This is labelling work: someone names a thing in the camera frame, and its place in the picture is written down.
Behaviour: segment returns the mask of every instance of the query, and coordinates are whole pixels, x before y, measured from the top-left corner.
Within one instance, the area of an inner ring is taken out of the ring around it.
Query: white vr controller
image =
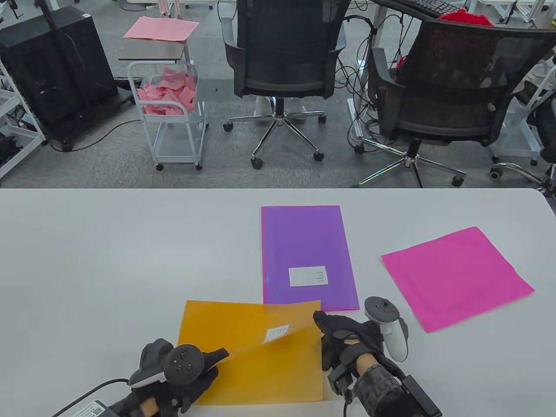
[[[365,316],[380,325],[380,332],[388,353],[396,362],[408,357],[408,326],[400,317],[398,309],[382,297],[368,297],[365,300]]]

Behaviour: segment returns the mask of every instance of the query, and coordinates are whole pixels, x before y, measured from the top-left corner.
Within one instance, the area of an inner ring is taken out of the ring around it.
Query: purple folder
[[[321,301],[324,311],[358,310],[340,206],[261,207],[264,304]],[[326,268],[326,285],[290,285],[290,269]]]

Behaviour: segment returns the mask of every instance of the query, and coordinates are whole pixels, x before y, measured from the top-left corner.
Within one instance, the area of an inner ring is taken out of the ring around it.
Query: magenta cloth
[[[359,309],[340,206],[261,207],[261,223],[264,304]],[[324,266],[328,284],[291,287],[289,268],[307,266]]]
[[[382,259],[427,333],[535,291],[478,227],[383,255]]]

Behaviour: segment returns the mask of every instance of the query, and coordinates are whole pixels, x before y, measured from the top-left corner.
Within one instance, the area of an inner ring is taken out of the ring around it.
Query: chair base
[[[363,143],[366,143],[367,145],[371,145],[376,149],[380,149],[382,151],[392,153],[393,155],[400,157],[400,159],[398,159],[394,163],[391,163],[389,166],[381,169],[380,171],[377,171],[374,174],[369,175],[367,178],[363,178],[361,181],[357,183],[357,185],[354,186],[354,188],[358,188],[359,186],[366,184],[367,182],[381,176],[382,174],[387,173],[388,171],[391,171],[394,168],[401,167],[401,166],[411,169],[411,172],[413,173],[417,185],[420,188],[423,188],[423,182],[421,181],[421,177],[419,175],[418,163],[422,163],[424,166],[428,166],[437,170],[454,174],[454,178],[452,179],[452,185],[455,187],[461,186],[463,180],[467,176],[467,174],[464,171],[456,170],[454,168],[450,168],[448,166],[442,165],[441,163],[431,161],[430,159],[419,156],[417,150],[421,145],[420,139],[415,139],[409,146],[407,152],[399,151],[395,148],[392,148],[387,145],[383,145],[382,143],[378,143],[376,141],[367,138],[363,138],[362,141]]]
[[[313,158],[315,161],[322,161],[324,158],[324,153],[322,153],[319,148],[292,123],[292,120],[318,116],[319,123],[324,123],[326,122],[326,112],[313,111],[286,113],[284,112],[284,99],[281,97],[271,97],[270,103],[273,111],[271,115],[230,117],[228,119],[228,122],[224,124],[224,130],[229,132],[230,130],[232,130],[234,122],[256,122],[261,120],[271,121],[270,127],[267,129],[259,144],[251,154],[251,165],[253,166],[253,168],[259,170],[262,167],[262,159],[257,158],[257,154],[261,150],[262,146],[266,143],[272,132],[274,132],[276,126],[283,125],[287,126],[293,133],[295,133],[299,138],[303,139],[303,141],[313,149]]]
[[[540,191],[546,198],[551,199],[554,204],[556,204],[556,164],[551,164],[548,167],[545,176],[541,178],[533,174],[532,172],[527,171],[516,163],[495,163],[490,169],[490,178],[499,180],[502,177],[503,168],[507,168],[509,170],[517,172],[522,177],[525,177],[529,181],[535,183],[538,186],[537,190]]]

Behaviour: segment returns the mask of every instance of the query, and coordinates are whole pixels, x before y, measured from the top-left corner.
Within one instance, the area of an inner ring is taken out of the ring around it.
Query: pink paper scraps
[[[145,101],[176,101],[182,103],[188,113],[195,110],[195,93],[197,87],[195,79],[186,72],[177,72],[164,68],[162,80],[156,84],[145,84],[144,88],[137,89],[141,100]],[[177,116],[183,112],[176,106],[145,105],[145,114]]]

